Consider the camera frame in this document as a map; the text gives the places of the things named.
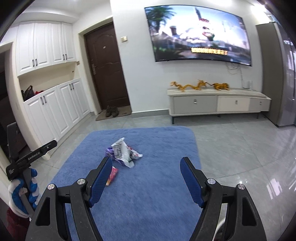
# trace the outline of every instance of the pair of shoes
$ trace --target pair of shoes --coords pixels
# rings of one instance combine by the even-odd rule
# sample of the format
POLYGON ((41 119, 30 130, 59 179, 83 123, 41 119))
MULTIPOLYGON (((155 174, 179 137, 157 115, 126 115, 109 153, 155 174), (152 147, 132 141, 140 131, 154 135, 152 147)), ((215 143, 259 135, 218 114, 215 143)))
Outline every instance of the pair of shoes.
POLYGON ((111 116, 111 112, 112 112, 112 107, 107 106, 107 109, 106 109, 106 117, 110 117, 111 116))
POLYGON ((110 117, 111 115, 113 117, 116 117, 116 116, 118 116, 118 114, 119 114, 119 111, 118 111, 117 107, 115 107, 115 106, 111 106, 111 107, 107 106, 106 117, 110 117))

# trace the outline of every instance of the wall-mounted tv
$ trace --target wall-mounted tv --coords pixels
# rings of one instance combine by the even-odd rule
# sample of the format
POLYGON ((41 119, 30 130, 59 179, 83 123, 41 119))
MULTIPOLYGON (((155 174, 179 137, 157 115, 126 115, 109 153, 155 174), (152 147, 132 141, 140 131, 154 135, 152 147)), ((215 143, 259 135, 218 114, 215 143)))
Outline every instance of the wall-mounted tv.
POLYGON ((188 5, 146 7, 145 12, 155 61, 208 59, 251 66, 241 17, 188 5))

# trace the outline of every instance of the baseboard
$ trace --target baseboard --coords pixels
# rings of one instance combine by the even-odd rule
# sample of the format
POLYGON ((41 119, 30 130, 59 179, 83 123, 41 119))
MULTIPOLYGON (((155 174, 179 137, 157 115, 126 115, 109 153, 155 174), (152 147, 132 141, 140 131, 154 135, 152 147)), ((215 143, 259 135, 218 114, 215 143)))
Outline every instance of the baseboard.
POLYGON ((82 123, 84 123, 88 118, 90 118, 91 113, 87 114, 82 120, 80 120, 75 126, 73 126, 58 142, 57 142, 57 147, 55 147, 54 149, 50 150, 48 153, 46 153, 44 156, 42 156, 42 158, 45 161, 49 161, 51 155, 56 151, 57 148, 59 148, 59 146, 65 141, 67 140, 67 138, 74 132, 77 130, 77 128, 82 125, 82 123))
POLYGON ((146 117, 146 116, 155 116, 155 115, 168 115, 168 110, 151 110, 151 111, 142 111, 142 112, 133 112, 131 114, 132 118, 137 117, 146 117))

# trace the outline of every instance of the light switch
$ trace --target light switch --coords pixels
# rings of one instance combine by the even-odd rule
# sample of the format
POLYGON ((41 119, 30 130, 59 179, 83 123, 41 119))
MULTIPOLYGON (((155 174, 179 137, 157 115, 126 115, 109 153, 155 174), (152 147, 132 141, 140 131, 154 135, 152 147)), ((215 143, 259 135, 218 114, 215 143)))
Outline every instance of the light switch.
POLYGON ((124 37, 121 37, 120 39, 121 39, 121 42, 127 42, 128 37, 127 36, 124 36, 124 37))

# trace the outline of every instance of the red snack wrapper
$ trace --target red snack wrapper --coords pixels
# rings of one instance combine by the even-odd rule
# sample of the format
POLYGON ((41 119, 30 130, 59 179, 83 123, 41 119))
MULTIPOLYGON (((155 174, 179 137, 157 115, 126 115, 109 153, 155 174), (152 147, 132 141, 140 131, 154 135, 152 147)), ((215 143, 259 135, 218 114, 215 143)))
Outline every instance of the red snack wrapper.
POLYGON ((110 183, 113 181, 113 179, 115 178, 116 174, 118 173, 118 169, 115 168, 115 167, 112 167, 112 171, 111 171, 111 174, 108 178, 108 181, 106 183, 106 186, 109 186, 110 183))

